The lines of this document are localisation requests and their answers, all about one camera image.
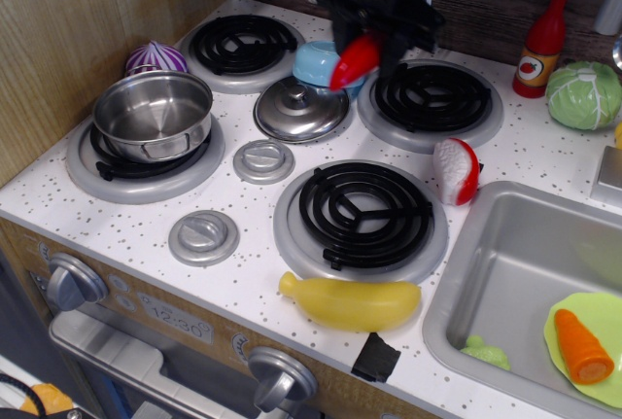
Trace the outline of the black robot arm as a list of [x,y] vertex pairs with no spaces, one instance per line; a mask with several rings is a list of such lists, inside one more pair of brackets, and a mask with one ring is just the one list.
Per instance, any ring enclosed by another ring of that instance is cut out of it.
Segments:
[[365,33],[382,39],[379,76],[391,76],[414,48],[433,52],[444,16],[426,0],[317,0],[328,10],[336,51],[343,54]]

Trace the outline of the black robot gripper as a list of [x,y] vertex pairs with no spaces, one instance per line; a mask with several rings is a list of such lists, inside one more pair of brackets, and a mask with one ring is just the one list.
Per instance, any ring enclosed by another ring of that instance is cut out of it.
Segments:
[[320,5],[329,12],[337,52],[367,31],[383,34],[380,78],[390,77],[410,49],[435,51],[445,23],[425,0],[320,0]]

